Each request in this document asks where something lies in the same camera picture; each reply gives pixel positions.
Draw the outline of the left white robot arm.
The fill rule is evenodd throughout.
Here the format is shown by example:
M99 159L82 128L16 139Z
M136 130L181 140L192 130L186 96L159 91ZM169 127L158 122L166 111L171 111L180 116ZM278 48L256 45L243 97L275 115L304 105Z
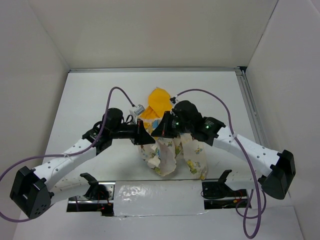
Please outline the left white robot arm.
M57 201L55 185L75 168L110 147L114 139L129 139L133 145L155 143L141 119L135 123L125 122L120 109L110 108L101 121L64 153L52 154L50 161L32 169L27 166L20 168L14 178L10 198L28 219L38 218Z

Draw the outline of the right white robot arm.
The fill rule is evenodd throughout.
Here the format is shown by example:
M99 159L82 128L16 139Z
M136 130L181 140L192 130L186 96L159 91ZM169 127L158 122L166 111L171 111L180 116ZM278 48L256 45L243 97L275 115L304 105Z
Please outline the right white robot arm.
M165 111L161 122L151 135L173 139L190 134L193 139L222 149L245 162L251 162L262 176L258 179L262 190L270 197L283 200L296 175L294 155L288 150L278 152L232 133L223 122L202 116L188 100L178 102Z

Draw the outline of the yellow and cream baby jacket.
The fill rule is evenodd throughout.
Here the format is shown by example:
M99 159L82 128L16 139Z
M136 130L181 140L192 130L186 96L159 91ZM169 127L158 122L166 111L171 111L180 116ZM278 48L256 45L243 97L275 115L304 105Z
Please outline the yellow and cream baby jacket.
M139 115L148 134L160 124L165 111L171 110L170 98L166 90L158 87L148 96L148 106ZM187 133L174 138L156 137L154 144L141 145L139 152L148 167L161 177L173 173L180 160L185 161L193 179L205 180L208 173L204 144Z

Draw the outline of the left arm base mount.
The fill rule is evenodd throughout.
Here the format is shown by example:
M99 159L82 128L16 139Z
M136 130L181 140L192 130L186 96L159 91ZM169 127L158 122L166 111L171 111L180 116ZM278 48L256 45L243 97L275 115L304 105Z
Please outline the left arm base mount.
M68 213L99 212L104 217L114 216L115 182L98 181L89 173L81 173L80 180L88 184L84 194L68 199Z

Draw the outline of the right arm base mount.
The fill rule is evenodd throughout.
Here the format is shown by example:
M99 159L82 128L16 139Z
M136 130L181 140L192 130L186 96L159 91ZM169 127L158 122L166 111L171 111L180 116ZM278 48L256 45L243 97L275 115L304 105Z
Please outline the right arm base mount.
M225 170L219 179L202 181L202 191L205 210L245 208L248 193L245 189L232 190L226 185L227 176L231 170Z

